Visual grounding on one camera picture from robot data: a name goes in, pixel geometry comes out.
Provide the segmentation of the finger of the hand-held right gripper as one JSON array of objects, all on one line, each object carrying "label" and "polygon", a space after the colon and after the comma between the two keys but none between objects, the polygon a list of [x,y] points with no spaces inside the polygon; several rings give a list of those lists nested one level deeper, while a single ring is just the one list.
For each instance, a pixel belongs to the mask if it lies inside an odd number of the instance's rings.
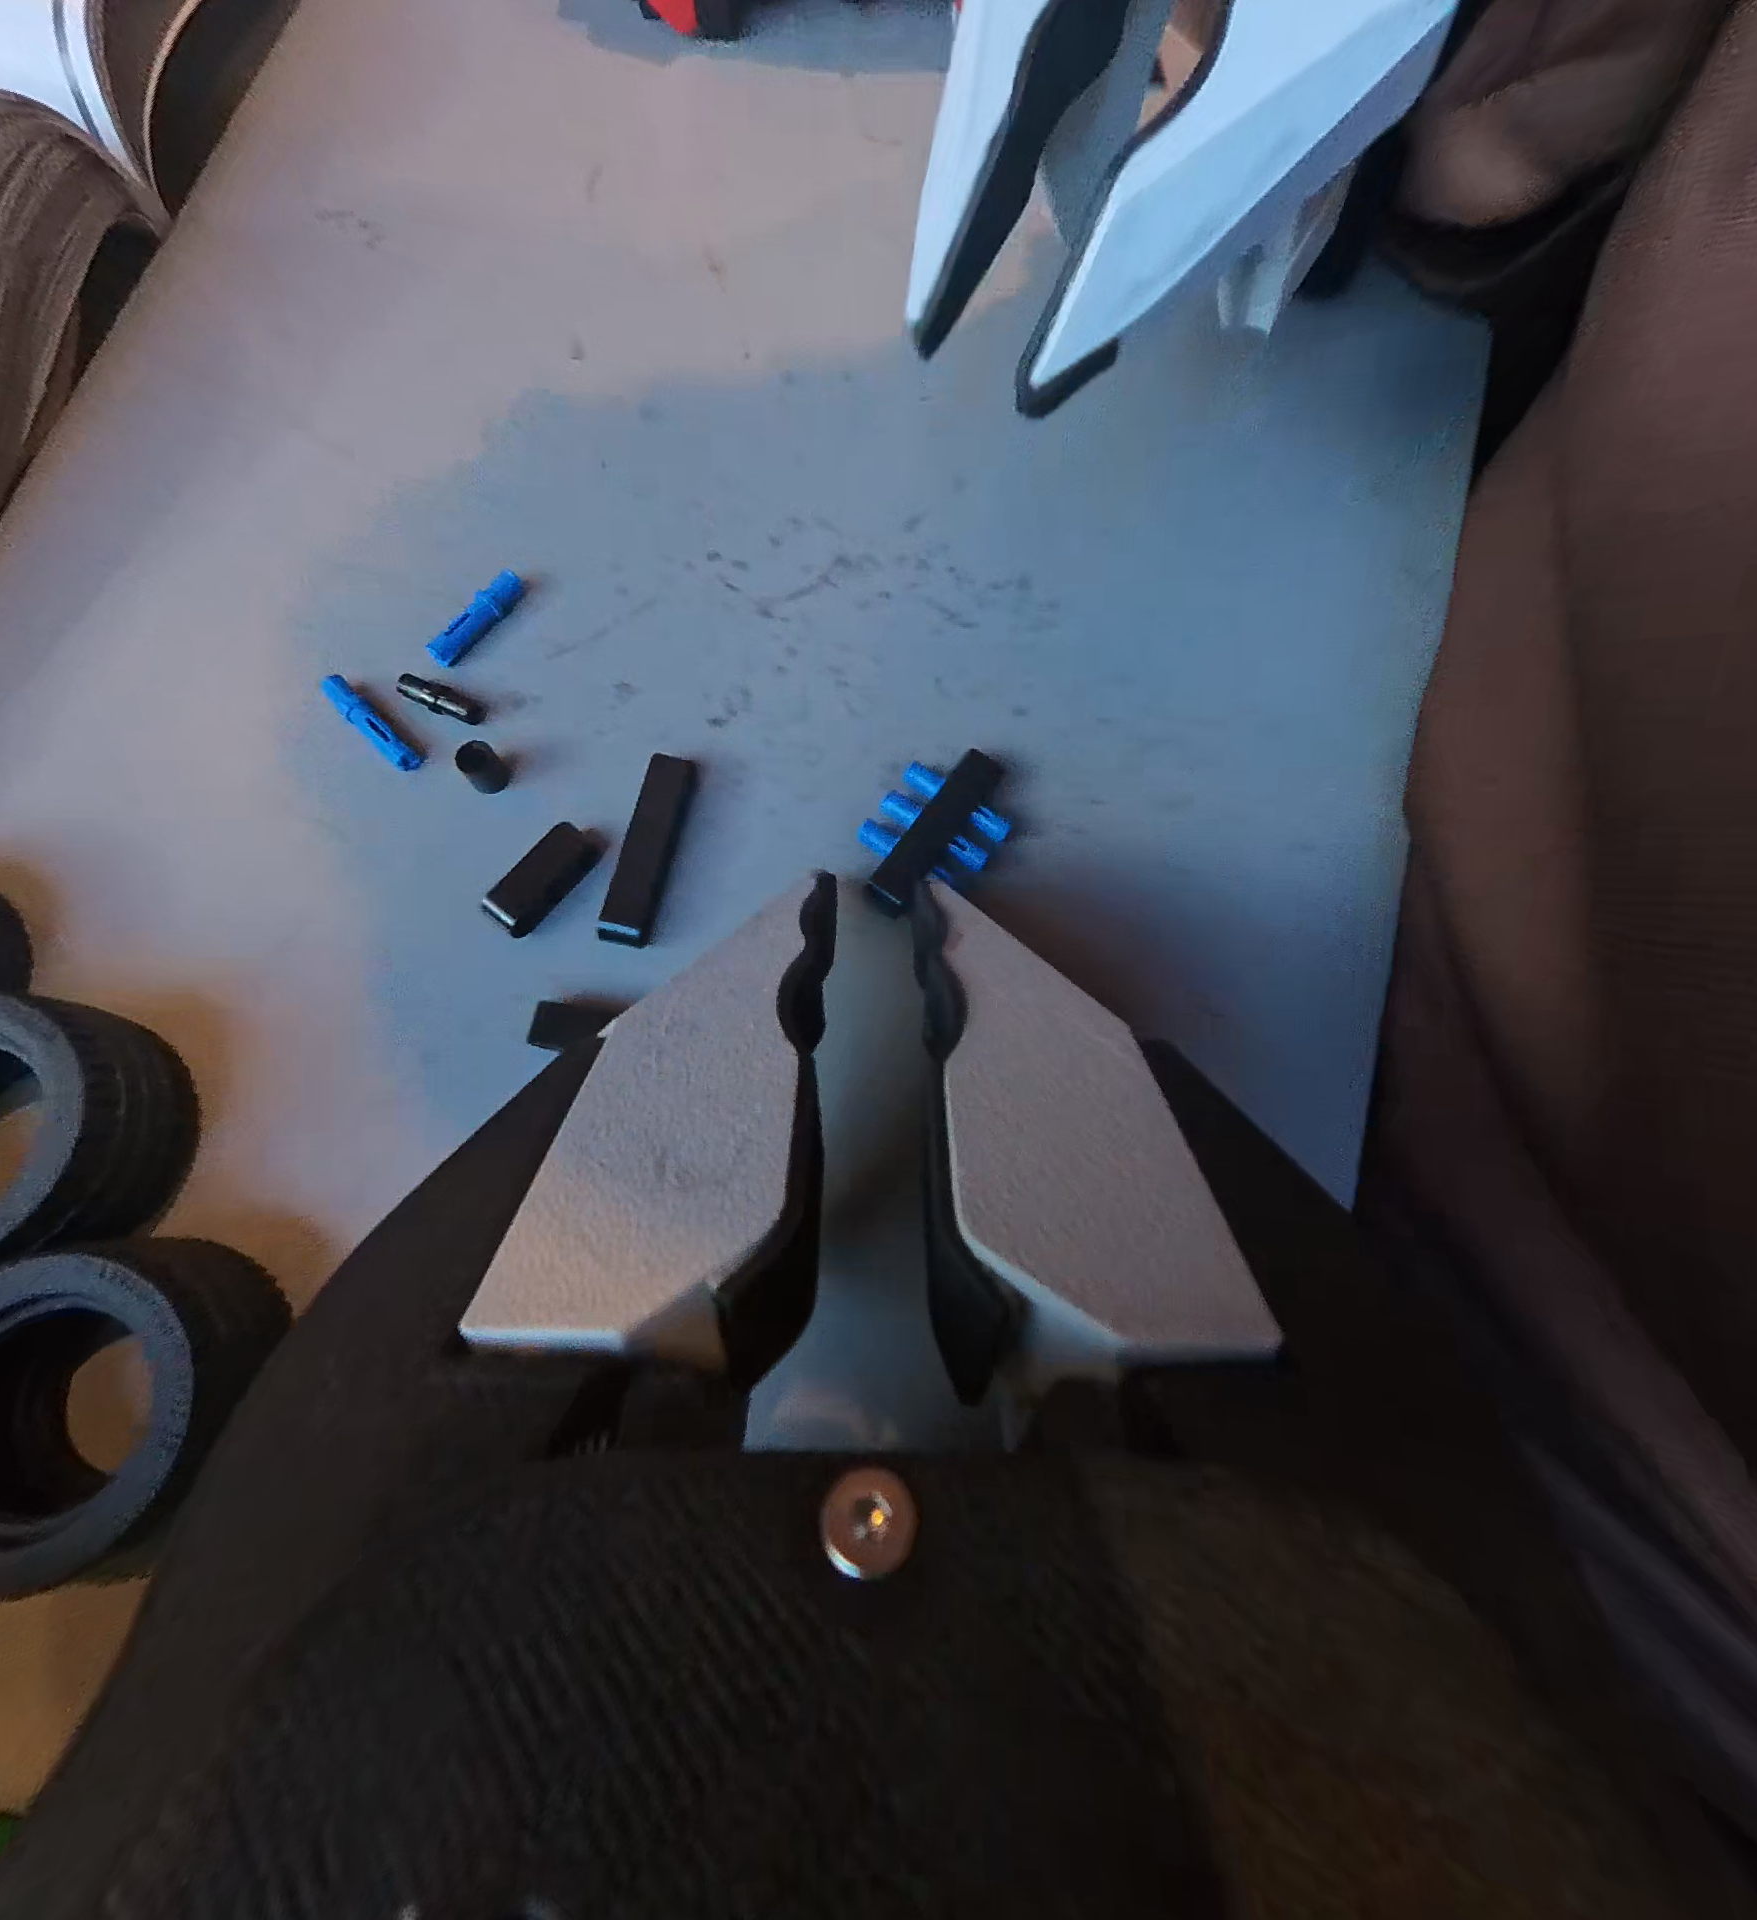
[{"label": "finger of the hand-held right gripper", "polygon": [[1062,319],[1017,370],[1040,419],[1105,369],[1129,327],[1186,282],[1217,295],[1246,216],[1304,157],[1337,171],[1419,103],[1453,2],[1230,3],[1211,61],[1136,131],[1109,184]]},{"label": "finger of the hand-held right gripper", "polygon": [[1062,319],[1142,113],[1142,5],[967,2],[957,12],[923,179],[905,324],[920,357],[951,336],[1041,185],[1065,268],[1027,358]]}]

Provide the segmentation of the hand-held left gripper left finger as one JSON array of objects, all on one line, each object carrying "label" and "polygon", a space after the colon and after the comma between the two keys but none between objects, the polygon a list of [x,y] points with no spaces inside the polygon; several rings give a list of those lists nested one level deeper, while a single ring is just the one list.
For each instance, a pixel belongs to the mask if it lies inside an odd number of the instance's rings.
[{"label": "hand-held left gripper left finger", "polygon": [[461,1323],[471,1346],[750,1387],[819,1278],[815,1054],[838,881],[817,870],[613,1021]]}]

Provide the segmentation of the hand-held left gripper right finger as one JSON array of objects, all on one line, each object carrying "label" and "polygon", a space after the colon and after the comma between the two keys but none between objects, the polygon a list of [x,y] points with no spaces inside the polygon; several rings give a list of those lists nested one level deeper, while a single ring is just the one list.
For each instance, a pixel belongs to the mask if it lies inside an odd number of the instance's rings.
[{"label": "hand-held left gripper right finger", "polygon": [[949,886],[909,923],[928,1310],[957,1398],[1274,1362],[1276,1310],[1132,1026]]}]

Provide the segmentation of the long black toy beam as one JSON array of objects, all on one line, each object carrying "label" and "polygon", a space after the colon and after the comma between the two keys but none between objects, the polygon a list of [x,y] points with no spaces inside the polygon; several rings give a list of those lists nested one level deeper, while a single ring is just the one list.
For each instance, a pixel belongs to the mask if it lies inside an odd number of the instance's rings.
[{"label": "long black toy beam", "polygon": [[[865,879],[865,897],[879,911],[892,918],[902,918],[911,907],[915,891],[926,881],[933,881],[933,877],[925,877],[925,879],[915,877],[915,870],[913,870],[915,857],[925,857],[920,848],[926,848],[931,857],[938,857],[938,851],[945,846],[945,842],[949,842],[954,835],[964,835],[980,845],[987,845],[989,848],[987,862],[990,862],[994,851],[1002,846],[1002,845],[994,846],[987,842],[985,838],[974,837],[971,829],[971,821],[968,821],[971,813],[976,806],[990,806],[996,810],[994,795],[1001,781],[1004,778],[1002,764],[990,754],[987,754],[985,749],[971,748],[962,755],[958,755],[951,769],[940,769],[940,766],[933,766],[933,769],[938,769],[945,775],[943,786],[938,789],[933,800],[923,800],[913,796],[911,792],[907,792],[904,773],[899,777],[899,782],[893,789],[885,791],[885,795],[895,791],[925,802],[925,813],[920,814],[915,823],[913,838],[907,841],[899,848],[902,858],[907,862],[904,870],[898,870],[893,866],[879,869],[879,860],[873,855],[875,866],[872,874]],[[869,821],[888,823],[888,818],[882,813],[882,800],[875,808],[875,814]],[[987,866],[974,874],[964,877],[957,886],[962,888],[968,881],[974,881],[976,877],[980,877],[985,870]]]},{"label": "long black toy beam", "polygon": [[607,946],[647,948],[699,789],[699,762],[654,754],[626,825],[595,934]]}]

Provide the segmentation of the grey desk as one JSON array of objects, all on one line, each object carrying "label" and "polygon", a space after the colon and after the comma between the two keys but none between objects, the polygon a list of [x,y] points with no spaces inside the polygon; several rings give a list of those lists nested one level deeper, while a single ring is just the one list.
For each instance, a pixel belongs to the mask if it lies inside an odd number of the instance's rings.
[{"label": "grey desk", "polygon": [[[537,1002],[642,993],[833,866],[819,1316],[750,1436],[957,1436],[858,829],[973,745],[1015,821],[987,907],[1351,1198],[1484,329],[1375,266],[1266,338],[1184,296],[1018,418],[1040,209],[933,360],[904,331],[946,35],[913,3],[715,51],[627,3],[292,16],[0,525],[0,889],[43,990],[194,1072],[164,1234],[303,1306],[534,1075]],[[507,568],[517,610],[433,664]],[[649,946],[607,946],[658,752],[699,789]],[[602,858],[512,940],[481,902],[556,823]]]}]

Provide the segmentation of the person's right hand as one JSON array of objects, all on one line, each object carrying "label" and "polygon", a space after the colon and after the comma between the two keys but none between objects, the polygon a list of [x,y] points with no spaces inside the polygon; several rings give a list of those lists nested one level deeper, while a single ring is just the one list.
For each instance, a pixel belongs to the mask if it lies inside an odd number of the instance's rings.
[{"label": "person's right hand", "polygon": [[1627,3],[1488,3],[1407,122],[1395,212],[1469,232],[1547,209],[1638,144],[1643,54]]}]

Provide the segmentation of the open instruction booklet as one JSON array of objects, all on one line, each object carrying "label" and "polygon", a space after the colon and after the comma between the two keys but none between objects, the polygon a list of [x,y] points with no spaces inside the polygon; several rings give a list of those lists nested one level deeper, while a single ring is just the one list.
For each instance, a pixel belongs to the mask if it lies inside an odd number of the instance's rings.
[{"label": "open instruction booklet", "polygon": [[0,516],[290,2],[0,2]]}]

